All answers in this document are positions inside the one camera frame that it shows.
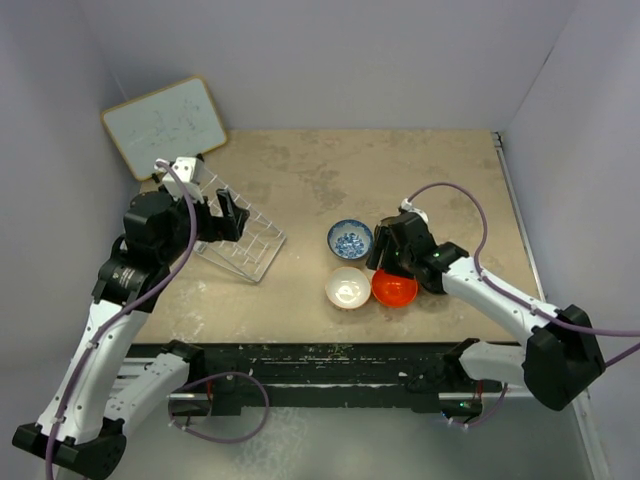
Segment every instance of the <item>cable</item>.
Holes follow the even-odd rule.
[[[91,356],[91,353],[94,350],[94,348],[91,347],[91,345],[98,344],[102,336],[105,334],[105,332],[109,328],[111,328],[111,326],[113,326],[114,323],[122,319],[124,316],[130,314],[133,310],[135,310],[137,307],[142,305],[144,302],[146,302],[147,300],[149,300],[150,298],[152,298],[153,296],[161,292],[162,289],[164,289],[169,284],[169,282],[171,282],[171,280],[175,278],[178,272],[180,272],[180,270],[182,270],[182,268],[185,266],[185,264],[187,263],[187,260],[189,260],[189,256],[191,255],[191,252],[193,251],[193,247],[196,243],[196,237],[197,237],[196,211],[195,211],[195,208],[193,207],[193,202],[191,200],[191,196],[189,195],[189,191],[187,190],[187,187],[184,185],[184,183],[182,183],[178,175],[172,170],[171,166],[167,162],[165,162],[164,160],[156,160],[156,165],[164,168],[167,171],[167,173],[171,175],[171,177],[175,180],[176,184],[178,185],[178,188],[180,188],[180,193],[182,193],[182,196],[184,197],[185,202],[187,204],[187,210],[189,211],[189,222],[190,222],[189,243],[187,244],[187,249],[185,251],[185,254],[182,256],[182,258],[180,259],[176,267],[169,273],[169,275],[163,278],[160,281],[160,283],[158,283],[155,287],[153,287],[147,293],[142,295],[137,300],[134,300],[133,302],[127,304],[122,310],[120,310],[113,317],[107,320],[104,323],[104,325],[98,328],[94,336],[91,338],[89,342],[89,346],[80,357],[78,364],[73,369],[73,372],[69,377],[69,381],[61,395],[60,403],[58,404],[58,408],[56,410],[56,416],[54,419],[55,423],[52,425],[51,431],[49,432],[49,438],[47,439],[47,448],[45,453],[45,474],[46,474],[47,480],[54,480],[53,447],[55,445],[56,437],[58,436],[58,431],[60,430],[60,422],[62,421],[62,418],[64,416],[64,410],[65,410],[65,407],[67,406],[67,402],[71,398],[71,395],[73,394],[73,391],[78,384],[78,380],[80,380],[80,375],[82,373],[82,370],[86,366],[87,362],[89,361],[89,357]]]
[[[479,427],[484,422],[489,420],[493,415],[495,415],[495,413],[498,411],[500,406],[504,403],[504,398],[506,397],[508,390],[509,390],[509,384],[505,383],[504,386],[502,387],[502,391],[500,392],[500,396],[498,397],[498,400],[496,400],[496,403],[493,404],[493,406],[489,409],[487,413],[478,417],[478,419],[475,422],[458,422],[457,420],[450,418],[449,420],[447,420],[447,423],[449,425],[458,425],[459,427],[462,427],[465,430],[468,430],[469,428],[472,428],[472,427]]]
[[[242,435],[240,437],[236,437],[236,438],[219,438],[219,437],[214,437],[211,435],[205,435],[204,433],[200,433],[196,430],[193,430],[189,427],[187,427],[186,425],[182,425],[180,423],[178,423],[176,421],[175,416],[173,415],[173,413],[171,412],[171,407],[169,406],[169,420],[171,420],[171,425],[175,425],[176,427],[178,427],[179,429],[181,429],[183,432],[187,432],[190,435],[193,435],[195,437],[201,438],[202,440],[207,440],[209,442],[214,442],[214,443],[224,443],[227,445],[233,444],[233,443],[242,443],[245,442],[247,440],[249,440],[250,438],[255,437],[258,432],[260,432],[260,430],[262,430],[262,428],[264,427],[264,425],[267,423],[267,418],[269,417],[269,395],[267,394],[267,391],[265,390],[264,386],[255,378],[253,378],[251,375],[247,375],[246,373],[243,372],[224,372],[224,373],[216,373],[215,375],[210,375],[208,377],[205,378],[201,378],[200,380],[196,380],[195,382],[191,382],[187,385],[184,385],[183,387],[179,388],[177,391],[185,391],[185,390],[190,390],[194,387],[197,387],[198,385],[200,385],[201,383],[205,383],[205,382],[210,382],[213,380],[217,380],[220,378],[226,378],[229,375],[233,375],[236,377],[242,377],[242,378],[246,378],[247,380],[251,380],[253,383],[256,384],[256,386],[258,387],[258,389],[260,390],[260,393],[262,394],[262,397],[264,398],[264,414],[262,415],[262,419],[260,420],[260,423],[258,424],[258,426],[256,428],[254,428],[253,430],[251,430],[249,433]]]
[[[425,190],[428,190],[428,189],[433,188],[433,187],[439,187],[439,186],[455,188],[456,190],[464,193],[469,198],[469,200],[471,200],[473,202],[473,204],[476,206],[476,208],[478,209],[478,213],[480,214],[480,218],[482,220],[482,240],[480,241],[480,244],[478,245],[478,248],[476,249],[475,253],[473,254],[473,263],[475,265],[476,271],[478,272],[478,275],[480,275],[480,277],[482,278],[484,283],[486,283],[490,288],[492,288],[493,290],[498,292],[500,295],[502,295],[502,296],[508,298],[509,300],[517,303],[518,305],[530,310],[532,314],[539,315],[540,317],[544,318],[548,322],[551,322],[554,325],[557,325],[558,327],[564,328],[566,330],[571,330],[571,331],[578,332],[578,333],[586,333],[586,334],[590,334],[590,335],[601,335],[601,336],[605,336],[605,337],[640,337],[640,330],[627,330],[627,331],[624,331],[624,330],[609,330],[609,329],[601,329],[601,328],[581,327],[579,325],[571,325],[569,323],[563,322],[562,320],[559,320],[559,319],[549,315],[546,312],[543,312],[542,310],[534,307],[529,302],[527,302],[525,300],[522,300],[521,298],[518,298],[517,296],[511,294],[510,292],[508,292],[508,291],[504,290],[503,288],[499,287],[498,285],[496,285],[490,278],[488,278],[484,274],[483,268],[480,265],[480,252],[482,252],[482,249],[484,248],[485,244],[487,243],[487,237],[489,235],[489,224],[487,222],[487,216],[486,216],[486,214],[484,212],[484,209],[480,205],[480,202],[478,202],[478,200],[474,197],[474,195],[469,190],[467,190],[466,188],[461,187],[459,185],[456,185],[455,183],[436,182],[436,183],[431,183],[429,185],[425,185],[422,188],[419,188],[407,200],[409,202],[411,202],[416,196],[418,196],[420,193],[424,192]],[[640,350],[640,343],[638,343],[638,344],[632,346],[631,348],[625,350],[624,352],[616,355],[614,358],[612,358],[611,360],[606,362],[605,365],[607,367],[609,367],[611,365],[614,365],[614,364],[618,363],[620,360],[628,357],[629,355],[631,355],[632,353],[634,353],[634,352],[636,352],[638,350]]]

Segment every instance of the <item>blue and white bowl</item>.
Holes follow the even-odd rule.
[[[373,234],[369,227],[358,220],[340,220],[327,234],[329,248],[345,260],[360,260],[373,247]]]

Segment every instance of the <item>whiteboard frame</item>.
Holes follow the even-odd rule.
[[[220,120],[220,114],[218,113],[218,109],[216,108],[216,104],[213,101],[213,96],[211,95],[211,91],[209,90],[209,86],[207,85],[207,82],[205,81],[204,77],[202,75],[192,75],[189,78],[185,78],[184,80],[180,80],[179,82],[175,82],[172,83],[171,85],[167,85],[166,87],[160,88],[158,90],[155,90],[153,92],[150,93],[146,93],[140,97],[136,97],[133,98],[131,100],[128,100],[124,103],[121,103],[120,105],[116,105],[115,107],[111,107],[108,108],[107,110],[103,111],[100,114],[100,120],[102,121],[102,125],[104,125],[105,130],[107,131],[107,133],[109,134],[109,137],[111,137],[111,140],[113,140],[113,143],[115,144],[116,148],[118,149],[118,152],[120,152],[120,156],[124,159],[125,163],[127,164],[127,167],[129,167],[129,171],[131,172],[131,174],[134,176],[134,178],[140,182],[143,182],[145,180],[149,180],[151,178],[151,175],[149,175],[148,177],[138,177],[136,176],[136,173],[131,165],[131,163],[129,162],[129,160],[127,159],[127,156],[124,154],[124,150],[122,149],[120,143],[118,142],[118,140],[116,139],[116,137],[113,135],[113,132],[111,131],[111,129],[109,128],[109,125],[107,124],[106,120],[104,119],[105,115],[108,114],[109,112],[112,112],[114,110],[118,110],[119,108],[122,107],[126,107],[127,105],[131,105],[132,103],[136,103],[144,98],[150,97],[152,95],[155,95],[157,93],[160,92],[164,92],[165,90],[169,90],[170,88],[173,87],[177,87],[178,85],[181,85],[183,83],[189,82],[191,80],[195,80],[198,79],[202,82],[202,85],[204,86],[204,90],[205,92],[207,92],[207,96],[209,97],[209,101],[211,102],[211,107],[213,108],[213,113],[215,113],[216,118],[218,119],[218,123],[220,124],[220,128],[222,130],[222,133],[224,135],[224,140],[219,143],[218,145],[214,145],[213,147],[203,151],[203,152],[198,152],[198,153],[208,153],[211,152],[212,150],[215,150],[218,147],[221,147],[222,145],[226,144],[227,141],[229,140],[229,137],[227,136],[227,131],[224,128],[224,125],[222,124],[222,121]]]

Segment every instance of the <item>floor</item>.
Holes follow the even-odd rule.
[[[250,430],[261,413],[208,418],[200,429],[231,437]],[[404,410],[283,408],[252,440],[219,445],[169,428],[163,405],[130,439],[110,479],[593,478],[571,408],[556,413],[532,399],[509,398],[494,418],[467,432],[441,418]]]

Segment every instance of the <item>white bowl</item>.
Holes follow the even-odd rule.
[[[338,308],[353,310],[364,305],[371,295],[371,283],[357,268],[342,267],[331,273],[324,290]]]

